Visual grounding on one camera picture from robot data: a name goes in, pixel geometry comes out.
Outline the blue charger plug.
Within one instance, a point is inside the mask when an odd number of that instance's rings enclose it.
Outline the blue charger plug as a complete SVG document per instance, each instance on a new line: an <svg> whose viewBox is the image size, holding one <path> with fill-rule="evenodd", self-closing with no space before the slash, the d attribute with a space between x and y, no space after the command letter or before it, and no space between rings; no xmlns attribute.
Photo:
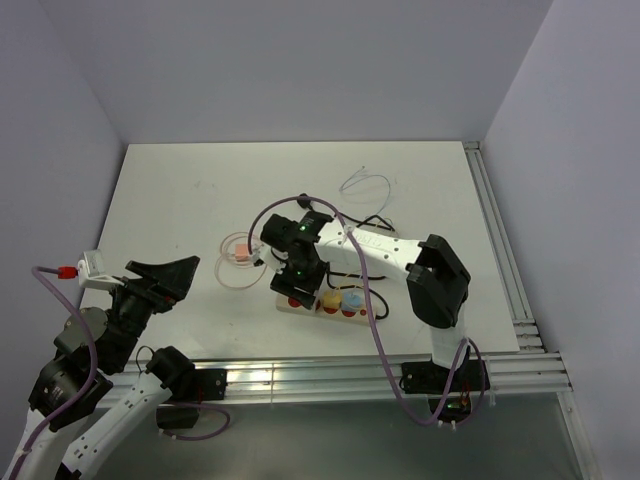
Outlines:
<svg viewBox="0 0 640 480"><path fill-rule="evenodd" d="M362 307L363 301L359 294L344 292L342 294L341 309L345 311L356 311Z"/></svg>

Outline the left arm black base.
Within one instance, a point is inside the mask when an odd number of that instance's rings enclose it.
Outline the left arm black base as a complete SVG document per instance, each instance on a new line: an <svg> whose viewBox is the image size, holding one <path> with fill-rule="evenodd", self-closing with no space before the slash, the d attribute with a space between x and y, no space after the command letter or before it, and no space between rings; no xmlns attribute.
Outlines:
<svg viewBox="0 0 640 480"><path fill-rule="evenodd" d="M227 370L223 368L196 369L183 393L172 401L203 404L225 398ZM195 407L160 407L156 411L156 425L165 431L178 433L192 429L202 414Z"/></svg>

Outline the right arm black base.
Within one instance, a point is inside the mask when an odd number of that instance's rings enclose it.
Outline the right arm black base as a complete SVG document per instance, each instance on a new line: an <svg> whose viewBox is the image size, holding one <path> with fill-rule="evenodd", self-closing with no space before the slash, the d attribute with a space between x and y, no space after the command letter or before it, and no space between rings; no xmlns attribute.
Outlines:
<svg viewBox="0 0 640 480"><path fill-rule="evenodd" d="M460 367L455 371L449 387L449 394L438 415L437 424L457 427L469 420L475 411L474 405L484 399L491 387L485 361L472 359L471 348L467 347ZM445 391L449 370L433 361L404 362L401 364L399 387L409 395L426 395L431 413L439 405Z"/></svg>

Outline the pink charger plug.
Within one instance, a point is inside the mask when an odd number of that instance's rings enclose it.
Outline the pink charger plug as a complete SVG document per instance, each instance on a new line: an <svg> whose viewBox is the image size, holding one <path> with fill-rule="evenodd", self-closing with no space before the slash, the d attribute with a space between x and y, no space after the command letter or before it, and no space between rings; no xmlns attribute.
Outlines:
<svg viewBox="0 0 640 480"><path fill-rule="evenodd" d="M236 244L234 247L234 259L238 262L250 260L250 253L246 244Z"/></svg>

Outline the yellow charger plug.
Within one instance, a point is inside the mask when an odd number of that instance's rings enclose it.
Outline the yellow charger plug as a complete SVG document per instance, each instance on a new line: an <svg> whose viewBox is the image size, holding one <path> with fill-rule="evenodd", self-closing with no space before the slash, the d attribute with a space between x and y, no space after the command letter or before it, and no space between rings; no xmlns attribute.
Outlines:
<svg viewBox="0 0 640 480"><path fill-rule="evenodd" d="M339 310L341 308L342 295L340 291L325 291L322 297L322 306L324 309Z"/></svg>

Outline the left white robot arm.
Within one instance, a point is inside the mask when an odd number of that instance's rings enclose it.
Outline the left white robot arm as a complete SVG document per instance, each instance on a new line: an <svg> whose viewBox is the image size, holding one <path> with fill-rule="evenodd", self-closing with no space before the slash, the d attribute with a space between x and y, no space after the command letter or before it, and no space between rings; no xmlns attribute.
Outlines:
<svg viewBox="0 0 640 480"><path fill-rule="evenodd" d="M182 400L195 386L195 365L173 346L157 349L125 396L89 430L82 427L123 372L155 314L184 300L200 259L165 264L130 261L130 277L104 271L100 251L76 266L32 273L68 310L56 353L40 371L28 399L23 436L7 479L90 479L114 447L159 405Z"/></svg>

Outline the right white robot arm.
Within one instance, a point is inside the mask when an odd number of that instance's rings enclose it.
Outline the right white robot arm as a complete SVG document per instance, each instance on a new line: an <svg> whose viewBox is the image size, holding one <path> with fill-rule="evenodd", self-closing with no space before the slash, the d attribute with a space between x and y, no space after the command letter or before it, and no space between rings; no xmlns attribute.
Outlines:
<svg viewBox="0 0 640 480"><path fill-rule="evenodd" d="M333 265L366 268L369 274L404 284L414 315L431 329L435 383L452 390L466 379L467 366L457 350L465 337L461 310L471 276L444 238L400 239L308 212L299 221L271 215L259 241L250 248L250 259L274 271L270 288L308 310L316 308Z"/></svg>

